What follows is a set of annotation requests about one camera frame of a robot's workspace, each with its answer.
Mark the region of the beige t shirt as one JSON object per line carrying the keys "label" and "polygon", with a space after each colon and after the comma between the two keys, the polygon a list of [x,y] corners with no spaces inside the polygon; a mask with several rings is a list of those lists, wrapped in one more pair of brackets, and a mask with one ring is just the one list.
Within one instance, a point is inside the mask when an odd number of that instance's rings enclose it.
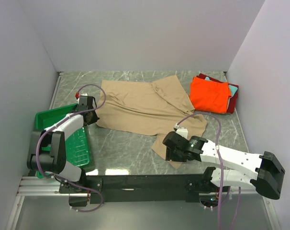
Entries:
{"label": "beige t shirt", "polygon": [[157,136],[152,150],[166,156],[162,141],[181,119],[192,114],[194,107],[176,75],[153,82],[103,80],[96,111],[97,125],[103,128]]}

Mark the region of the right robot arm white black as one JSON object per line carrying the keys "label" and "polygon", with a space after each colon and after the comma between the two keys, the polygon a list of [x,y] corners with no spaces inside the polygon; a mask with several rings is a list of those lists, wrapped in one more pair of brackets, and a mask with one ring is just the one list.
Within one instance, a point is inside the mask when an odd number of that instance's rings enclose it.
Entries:
{"label": "right robot arm white black", "polygon": [[277,157],[268,151],[253,154],[217,146],[202,137],[187,139],[171,131],[163,140],[166,160],[175,162],[200,161],[220,165],[202,179],[202,187],[213,191],[219,185],[255,188],[262,196],[278,200],[281,195],[285,169]]}

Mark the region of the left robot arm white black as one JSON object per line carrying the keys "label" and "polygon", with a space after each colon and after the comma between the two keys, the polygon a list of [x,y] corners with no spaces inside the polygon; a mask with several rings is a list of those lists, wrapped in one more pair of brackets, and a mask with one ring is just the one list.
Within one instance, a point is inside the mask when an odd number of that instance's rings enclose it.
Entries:
{"label": "left robot arm white black", "polygon": [[77,104],[37,113],[36,129],[32,132],[27,167],[38,171],[39,162],[44,173],[53,173],[71,181],[70,186],[81,193],[88,186],[85,173],[67,160],[66,140],[84,126],[96,123],[99,118],[93,108],[93,96],[82,95]]}

